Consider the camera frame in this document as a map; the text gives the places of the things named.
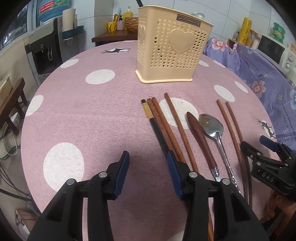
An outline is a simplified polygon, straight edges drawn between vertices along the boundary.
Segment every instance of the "basket label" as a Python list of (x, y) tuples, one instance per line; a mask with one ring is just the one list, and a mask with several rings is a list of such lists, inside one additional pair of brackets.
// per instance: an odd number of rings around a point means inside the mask
[(183, 15), (180, 15), (180, 14), (177, 15), (177, 20), (179, 20), (181, 22), (184, 22), (184, 23), (189, 23), (189, 24), (195, 25), (197, 27), (200, 27), (200, 24), (201, 24), (201, 21), (198, 21), (198, 20), (195, 20), (193, 18), (183, 16)]

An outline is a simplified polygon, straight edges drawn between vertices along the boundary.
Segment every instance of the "white cable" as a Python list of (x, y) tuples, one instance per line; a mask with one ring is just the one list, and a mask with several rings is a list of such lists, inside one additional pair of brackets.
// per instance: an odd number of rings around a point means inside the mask
[[(4, 134), (3, 134), (3, 145), (4, 145), (4, 148), (5, 148), (6, 153), (7, 153), (8, 155), (10, 155), (10, 154), (8, 153), (8, 151), (7, 151), (6, 147), (5, 147), (5, 143), (4, 143), (4, 139), (5, 139), (5, 131), (6, 131), (7, 127), (8, 127), (8, 125), (5, 127)], [(16, 149), (17, 149), (17, 142), (16, 142), (16, 140), (15, 140), (15, 136), (14, 136), (14, 134), (13, 134), (13, 131), (11, 131), (11, 132), (12, 132), (13, 139), (14, 139), (14, 141), (15, 141), (15, 147), (16, 147)]]

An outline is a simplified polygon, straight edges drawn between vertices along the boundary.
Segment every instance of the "polka dot tablecloth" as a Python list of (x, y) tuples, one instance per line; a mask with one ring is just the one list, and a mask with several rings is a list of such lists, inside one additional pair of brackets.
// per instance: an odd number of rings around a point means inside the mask
[[(271, 123), (248, 86), (209, 57), (201, 57), (192, 82), (146, 85), (138, 80), (136, 68), (137, 42), (133, 41), (93, 48), (56, 69), (38, 89), (26, 113), (22, 130), (23, 169), (31, 194), (43, 211), (68, 178), (88, 180), (105, 171), (110, 163), (119, 161), (127, 150), (130, 167), (122, 194), (116, 201), (108, 202), (114, 239), (179, 241), (187, 211), (174, 192), (166, 160), (141, 99), (158, 99), (191, 167), (164, 99), (163, 94), (169, 93), (200, 173), (211, 180), (185, 113), (190, 111), (196, 117), (207, 113), (218, 118), (224, 126), (223, 144), (241, 190), (237, 156), (216, 100), (220, 99), (225, 109), (225, 101), (231, 102), (244, 140), (275, 158), (274, 153), (259, 143), (261, 135), (268, 136), (262, 122), (270, 126)], [(221, 178), (227, 177), (215, 142), (209, 138), (207, 141)], [(253, 210), (258, 217), (263, 214), (269, 193), (267, 186), (253, 180)], [(87, 240), (87, 199), (84, 204), (83, 238)]]

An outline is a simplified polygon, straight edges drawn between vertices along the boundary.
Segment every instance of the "blue gripper pad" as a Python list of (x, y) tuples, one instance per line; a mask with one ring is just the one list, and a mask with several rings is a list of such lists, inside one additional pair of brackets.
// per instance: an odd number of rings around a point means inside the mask
[(123, 155), (124, 156), (122, 157), (122, 162), (114, 179), (113, 195), (115, 198), (118, 198), (118, 196), (121, 194), (129, 167), (129, 153), (124, 152)]
[(272, 140), (270, 140), (266, 136), (260, 136), (259, 141), (263, 146), (266, 146), (269, 150), (271, 150), (273, 152), (279, 151), (278, 144), (276, 144), (275, 142), (273, 142)]
[(171, 176), (172, 181), (173, 181), (175, 193), (177, 194), (177, 196), (180, 199), (183, 199), (182, 180), (181, 180), (181, 177), (179, 175), (178, 169), (176, 167), (174, 158), (173, 158), (170, 151), (167, 154), (167, 163), (168, 163), (168, 169), (170, 171), (170, 176)]

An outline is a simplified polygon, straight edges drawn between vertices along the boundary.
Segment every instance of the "red label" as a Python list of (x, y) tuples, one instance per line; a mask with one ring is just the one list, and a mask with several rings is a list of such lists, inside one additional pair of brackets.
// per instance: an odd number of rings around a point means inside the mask
[(44, 11), (50, 9), (54, 7), (54, 1), (50, 1), (46, 4), (43, 4), (41, 7), (40, 7), (40, 13), (43, 13)]

